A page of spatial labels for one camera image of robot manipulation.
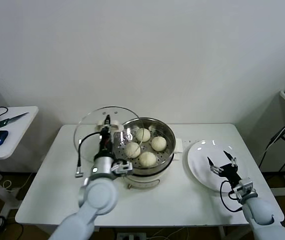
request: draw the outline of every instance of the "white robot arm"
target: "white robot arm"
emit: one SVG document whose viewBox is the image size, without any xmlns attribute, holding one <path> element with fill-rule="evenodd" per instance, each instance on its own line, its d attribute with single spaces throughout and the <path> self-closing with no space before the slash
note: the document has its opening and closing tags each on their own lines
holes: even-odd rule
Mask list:
<svg viewBox="0 0 285 240">
<path fill-rule="evenodd" d="M 275 211 L 273 206 L 258 197 L 254 189 L 253 181 L 251 181 L 250 178 L 241 179 L 237 174 L 238 166 L 236 158 L 232 157 L 226 151 L 224 151 L 224 153 L 231 163 L 217 167 L 208 157 L 210 170 L 214 174 L 228 179 L 232 188 L 229 194 L 235 194 L 237 201 L 242 205 L 242 208 L 239 208 L 239 210 L 243 211 L 246 220 L 251 226 L 255 239 L 285 240 L 285 227 L 274 218 Z"/>
<path fill-rule="evenodd" d="M 88 240 L 94 232 L 96 217 L 109 213 L 118 201 L 117 188 L 106 177 L 91 181 L 83 196 L 85 199 L 79 211 L 63 220 L 50 240 Z"/>
<path fill-rule="evenodd" d="M 104 123 L 96 127 L 100 134 L 99 152 L 94 157 L 90 177 L 79 191 L 79 211 L 65 218 L 49 238 L 50 240 L 88 240 L 94 232 L 94 221 L 97 216 L 109 213 L 117 204 L 118 190 L 113 182 L 120 176 L 133 172 L 130 161 L 116 159 L 113 154 L 112 132 L 122 130 L 115 126 L 107 115 Z M 81 178 L 80 149 L 78 149 L 78 164 L 76 178 Z"/>
</svg>

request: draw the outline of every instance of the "perforated steamer tray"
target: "perforated steamer tray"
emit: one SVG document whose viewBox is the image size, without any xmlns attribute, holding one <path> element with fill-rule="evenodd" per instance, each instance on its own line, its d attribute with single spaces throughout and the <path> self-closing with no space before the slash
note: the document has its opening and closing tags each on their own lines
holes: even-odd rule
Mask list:
<svg viewBox="0 0 285 240">
<path fill-rule="evenodd" d="M 114 138 L 113 149 L 117 159 L 126 159 L 125 147 L 128 143 L 135 142 L 140 143 L 136 139 L 136 132 L 141 126 L 141 122 L 145 129 L 150 131 L 150 139 L 146 142 L 142 142 L 140 146 L 141 153 L 151 152 L 156 156 L 156 164 L 152 167 L 142 167 L 140 164 L 140 157 L 130 158 L 133 166 L 133 173 L 135 176 L 150 177 L 159 174 L 165 170 L 172 162 L 174 157 L 174 149 L 176 145 L 176 139 L 173 131 L 168 125 L 157 119 L 141 117 L 138 119 L 130 120 L 123 124 L 123 132 L 117 132 L 117 136 Z M 164 151 L 155 151 L 152 148 L 152 140 L 155 137 L 163 137 L 167 141 L 167 148 Z"/>
</svg>

